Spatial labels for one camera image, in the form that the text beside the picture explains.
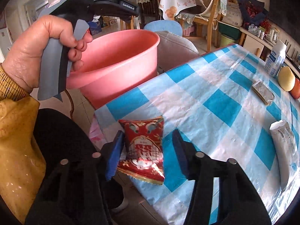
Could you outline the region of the yellow sleeve forearm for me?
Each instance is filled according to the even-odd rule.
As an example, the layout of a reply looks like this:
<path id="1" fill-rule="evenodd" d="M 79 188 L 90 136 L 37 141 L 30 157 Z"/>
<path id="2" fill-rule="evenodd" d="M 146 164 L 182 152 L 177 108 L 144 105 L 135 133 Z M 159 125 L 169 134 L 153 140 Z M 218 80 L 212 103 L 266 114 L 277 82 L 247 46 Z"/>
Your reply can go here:
<path id="1" fill-rule="evenodd" d="M 39 106 L 1 70 L 1 197 L 22 224 L 46 171 L 33 134 Z"/>

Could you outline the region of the person left hand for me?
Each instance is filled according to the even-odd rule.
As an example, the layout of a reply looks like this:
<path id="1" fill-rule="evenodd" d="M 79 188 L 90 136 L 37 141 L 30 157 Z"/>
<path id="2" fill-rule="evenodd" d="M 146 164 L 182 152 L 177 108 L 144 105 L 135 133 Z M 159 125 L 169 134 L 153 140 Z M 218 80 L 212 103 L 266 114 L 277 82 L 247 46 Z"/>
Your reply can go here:
<path id="1" fill-rule="evenodd" d="M 1 63 L 1 98 L 14 94 L 28 95 L 39 87 L 41 57 L 50 38 L 58 39 L 70 48 L 68 58 L 72 62 L 72 71 L 83 67 L 82 52 L 93 37 L 85 33 L 82 39 L 76 40 L 71 22 L 45 15 L 17 39 Z"/>

